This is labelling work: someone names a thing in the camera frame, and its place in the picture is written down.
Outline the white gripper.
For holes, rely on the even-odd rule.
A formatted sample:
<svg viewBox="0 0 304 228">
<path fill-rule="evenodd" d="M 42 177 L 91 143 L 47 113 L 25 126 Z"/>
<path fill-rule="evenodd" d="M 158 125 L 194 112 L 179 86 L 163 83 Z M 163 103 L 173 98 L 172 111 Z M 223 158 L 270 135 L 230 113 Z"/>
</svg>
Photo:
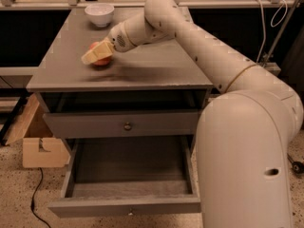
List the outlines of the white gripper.
<svg viewBox="0 0 304 228">
<path fill-rule="evenodd" d="M 131 31 L 126 24 L 118 24 L 113 27 L 105 38 L 93 49 L 89 49 L 83 56 L 82 62 L 85 65 L 113 55 L 114 48 L 119 52 L 127 52 L 137 47 L 132 41 Z"/>
</svg>

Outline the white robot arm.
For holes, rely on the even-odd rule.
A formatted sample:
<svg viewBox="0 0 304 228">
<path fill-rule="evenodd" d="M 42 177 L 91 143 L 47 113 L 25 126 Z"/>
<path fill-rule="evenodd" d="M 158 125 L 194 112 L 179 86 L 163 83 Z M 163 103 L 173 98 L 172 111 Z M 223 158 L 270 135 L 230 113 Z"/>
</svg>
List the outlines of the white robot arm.
<svg viewBox="0 0 304 228">
<path fill-rule="evenodd" d="M 294 228 L 287 148 L 303 122 L 297 93 L 186 20 L 174 0 L 146 0 L 82 58 L 104 62 L 168 35 L 220 95 L 206 106 L 196 148 L 203 228 Z"/>
</svg>

